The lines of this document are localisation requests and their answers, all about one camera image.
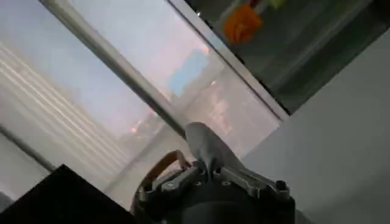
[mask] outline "glass pane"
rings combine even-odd
[[[278,127],[276,117],[166,1],[68,1],[174,107],[210,126],[239,156]]]
[[[100,190],[112,187],[125,167],[161,142],[166,150],[186,149],[38,1],[1,2],[0,86],[0,123],[55,166],[65,163]]]

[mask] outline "orange object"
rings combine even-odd
[[[233,43],[249,42],[263,25],[263,20],[249,4],[244,4],[230,16],[224,26],[227,39]]]

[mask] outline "cloudy sky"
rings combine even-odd
[[[201,55],[185,63],[199,50],[206,57],[208,49],[165,1],[69,1],[158,89],[179,93],[188,80],[172,81],[172,75],[205,64]],[[129,132],[150,111],[38,1],[1,4],[0,39],[114,135]]]

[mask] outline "screw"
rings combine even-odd
[[[280,191],[287,191],[287,184],[286,182],[282,181],[282,180],[278,180],[276,181],[276,189],[280,190]]]
[[[229,186],[230,184],[231,184],[231,183],[230,183],[229,181],[223,181],[223,182],[222,182],[222,185],[223,185],[223,186]]]

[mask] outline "gray wall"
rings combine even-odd
[[[390,223],[390,31],[244,159],[315,223]]]

